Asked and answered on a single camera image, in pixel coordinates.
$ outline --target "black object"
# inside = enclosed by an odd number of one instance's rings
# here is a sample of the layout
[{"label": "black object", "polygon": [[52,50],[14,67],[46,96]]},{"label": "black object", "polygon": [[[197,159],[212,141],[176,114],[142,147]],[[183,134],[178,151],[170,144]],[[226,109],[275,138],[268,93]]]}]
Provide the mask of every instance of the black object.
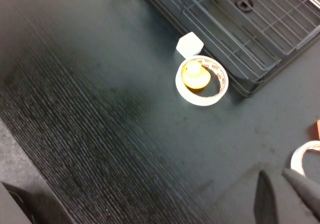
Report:
[{"label": "black object", "polygon": [[320,10],[311,0],[150,1],[182,33],[201,38],[244,96],[320,36]]},{"label": "black object", "polygon": [[254,3],[252,0],[236,0],[235,6],[244,13],[249,13],[252,11]]}]

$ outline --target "textured mat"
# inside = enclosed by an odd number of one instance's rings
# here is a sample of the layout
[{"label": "textured mat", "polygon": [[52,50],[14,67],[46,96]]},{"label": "textured mat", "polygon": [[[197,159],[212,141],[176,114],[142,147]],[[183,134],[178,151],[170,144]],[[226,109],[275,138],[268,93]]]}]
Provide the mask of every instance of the textured mat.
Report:
[{"label": "textured mat", "polygon": [[319,45],[311,71],[196,108],[174,87],[178,38],[145,0],[0,0],[1,119],[76,222],[210,222],[250,166],[308,139]]}]

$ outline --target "gray carpet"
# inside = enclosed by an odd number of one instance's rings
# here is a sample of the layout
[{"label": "gray carpet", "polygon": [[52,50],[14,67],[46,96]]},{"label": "gray carpet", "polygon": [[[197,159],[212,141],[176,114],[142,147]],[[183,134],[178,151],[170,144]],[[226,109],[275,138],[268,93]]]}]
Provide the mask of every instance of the gray carpet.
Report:
[{"label": "gray carpet", "polygon": [[72,223],[27,155],[0,120],[0,181],[22,189],[40,223]]}]

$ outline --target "tape roll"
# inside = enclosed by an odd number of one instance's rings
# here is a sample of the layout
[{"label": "tape roll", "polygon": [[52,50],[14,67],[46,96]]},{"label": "tape roll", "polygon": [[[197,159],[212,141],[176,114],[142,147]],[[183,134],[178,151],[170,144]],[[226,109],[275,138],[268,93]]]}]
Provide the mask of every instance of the tape roll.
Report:
[{"label": "tape roll", "polygon": [[316,150],[320,151],[320,141],[313,140],[309,141],[306,144],[300,146],[292,155],[291,157],[291,169],[299,172],[301,175],[305,175],[304,168],[302,167],[302,158],[304,156],[304,153],[307,150]]},{"label": "tape roll", "polygon": [[[214,72],[214,74],[216,75],[220,83],[219,93],[210,97],[202,97],[194,94],[185,86],[182,80],[182,69],[183,69],[183,66],[190,60],[196,60],[199,63],[201,63],[202,66],[207,67],[209,70]],[[185,100],[187,100],[188,102],[194,105],[208,106],[208,105],[215,104],[222,98],[223,95],[225,95],[229,86],[229,78],[225,69],[222,67],[222,65],[218,61],[212,58],[209,58],[207,56],[195,55],[185,59],[185,61],[181,63],[175,76],[175,83],[176,83],[175,84],[176,88],[178,89],[180,95]]]}]

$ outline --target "floor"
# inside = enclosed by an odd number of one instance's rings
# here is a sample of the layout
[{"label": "floor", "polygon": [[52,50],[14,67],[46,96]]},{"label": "floor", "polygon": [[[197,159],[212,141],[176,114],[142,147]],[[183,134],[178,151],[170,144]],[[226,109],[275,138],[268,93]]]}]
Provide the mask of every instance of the floor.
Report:
[{"label": "floor", "polygon": [[0,120],[0,181],[27,194],[28,205],[41,223],[72,223],[54,193]]}]

